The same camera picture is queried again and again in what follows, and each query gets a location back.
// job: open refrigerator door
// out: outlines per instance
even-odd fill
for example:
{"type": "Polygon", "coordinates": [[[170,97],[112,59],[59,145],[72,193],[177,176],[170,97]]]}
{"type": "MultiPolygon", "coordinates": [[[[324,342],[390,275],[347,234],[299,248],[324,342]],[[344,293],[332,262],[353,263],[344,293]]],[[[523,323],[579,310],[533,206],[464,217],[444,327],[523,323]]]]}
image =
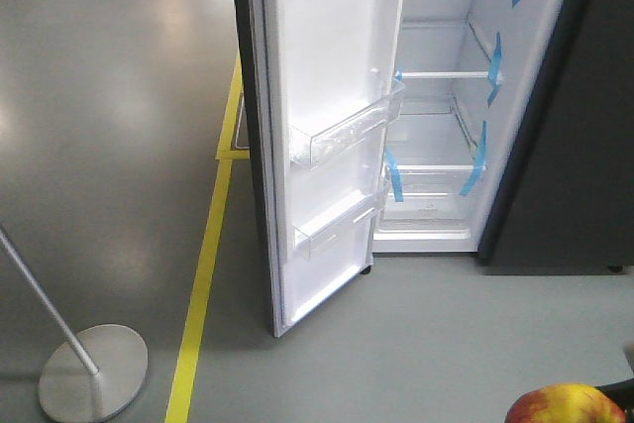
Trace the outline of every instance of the open refrigerator door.
{"type": "Polygon", "coordinates": [[[386,126],[404,89],[393,77],[402,0],[252,3],[279,336],[371,265],[386,126]]]}

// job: metal pole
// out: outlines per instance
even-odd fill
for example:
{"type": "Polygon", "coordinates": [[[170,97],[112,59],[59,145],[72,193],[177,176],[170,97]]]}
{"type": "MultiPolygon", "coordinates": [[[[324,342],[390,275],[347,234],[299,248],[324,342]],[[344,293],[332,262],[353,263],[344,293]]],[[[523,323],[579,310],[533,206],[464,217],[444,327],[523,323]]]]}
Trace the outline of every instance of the metal pole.
{"type": "Polygon", "coordinates": [[[79,339],[77,339],[76,336],[72,333],[68,325],[65,323],[61,315],[59,315],[59,313],[57,312],[57,310],[55,309],[55,307],[49,300],[49,297],[44,293],[44,290],[40,287],[40,285],[34,278],[33,274],[29,270],[29,267],[27,266],[26,263],[24,263],[24,261],[22,260],[22,257],[16,250],[16,247],[11,242],[11,239],[9,238],[9,236],[7,235],[7,232],[2,227],[2,224],[0,224],[0,246],[2,247],[2,250],[6,253],[6,255],[9,257],[9,259],[16,266],[16,268],[18,269],[18,272],[22,275],[22,277],[26,280],[26,282],[31,286],[31,288],[35,291],[36,295],[38,296],[42,304],[44,304],[44,307],[47,309],[47,311],[49,311],[49,314],[51,314],[51,317],[53,317],[56,324],[59,326],[59,329],[61,329],[61,332],[66,337],[68,344],[77,354],[77,357],[81,360],[81,363],[83,364],[83,366],[86,367],[86,370],[88,370],[88,373],[90,373],[91,375],[97,375],[99,373],[99,367],[94,363],[92,358],[88,355],[83,345],[81,345],[81,342],[79,342],[79,339]]]}

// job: gray floor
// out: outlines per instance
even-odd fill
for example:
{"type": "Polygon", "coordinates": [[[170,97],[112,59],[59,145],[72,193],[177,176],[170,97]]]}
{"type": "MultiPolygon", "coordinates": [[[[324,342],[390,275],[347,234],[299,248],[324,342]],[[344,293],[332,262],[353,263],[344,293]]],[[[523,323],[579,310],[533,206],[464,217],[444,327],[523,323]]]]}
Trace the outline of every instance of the gray floor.
{"type": "MultiPolygon", "coordinates": [[[[146,339],[116,421],[164,418],[236,52],[232,0],[0,1],[0,221],[75,329],[146,339]]],[[[0,421],[48,421],[61,336],[3,256],[0,323],[0,421]]]]}
{"type": "Polygon", "coordinates": [[[190,423],[491,423],[539,386],[632,376],[634,276],[490,276],[469,257],[377,259],[275,340],[251,196],[237,162],[190,423]]]}

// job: door shelf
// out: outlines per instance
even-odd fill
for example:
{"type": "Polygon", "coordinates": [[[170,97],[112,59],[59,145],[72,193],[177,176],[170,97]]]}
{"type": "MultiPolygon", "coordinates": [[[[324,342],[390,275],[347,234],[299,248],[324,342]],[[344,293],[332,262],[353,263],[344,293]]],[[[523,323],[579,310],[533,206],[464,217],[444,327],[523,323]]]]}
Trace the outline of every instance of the door shelf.
{"type": "Polygon", "coordinates": [[[392,81],[391,91],[373,101],[361,111],[321,131],[310,125],[290,128],[290,159],[314,168],[363,141],[378,127],[385,127],[398,118],[405,86],[392,81]]]}
{"type": "Polygon", "coordinates": [[[381,180],[378,192],[363,195],[358,190],[295,227],[294,250],[305,258],[348,233],[353,227],[374,217],[385,205],[389,182],[381,180]]]}

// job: yellow floor line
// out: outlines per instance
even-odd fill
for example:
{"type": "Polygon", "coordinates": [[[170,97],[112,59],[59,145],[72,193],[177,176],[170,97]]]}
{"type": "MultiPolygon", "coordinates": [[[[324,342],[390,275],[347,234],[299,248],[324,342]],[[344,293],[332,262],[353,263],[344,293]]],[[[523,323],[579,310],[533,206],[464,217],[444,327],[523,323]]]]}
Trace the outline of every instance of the yellow floor line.
{"type": "Polygon", "coordinates": [[[241,160],[241,159],[249,159],[251,155],[248,150],[239,150],[239,151],[218,151],[216,154],[217,160],[241,160]]]}
{"type": "Polygon", "coordinates": [[[176,362],[165,423],[186,423],[189,418],[200,344],[207,315],[207,304],[229,194],[232,164],[232,160],[221,160],[218,164],[207,227],[198,258],[198,268],[189,300],[189,310],[176,362]]]}
{"type": "Polygon", "coordinates": [[[240,64],[240,56],[236,56],[236,64],[234,66],[234,75],[231,79],[231,87],[229,88],[229,98],[227,99],[227,108],[225,109],[225,117],[222,121],[222,131],[218,140],[218,152],[216,159],[223,153],[232,151],[232,139],[236,130],[238,121],[240,93],[242,92],[242,66],[240,64]]]}

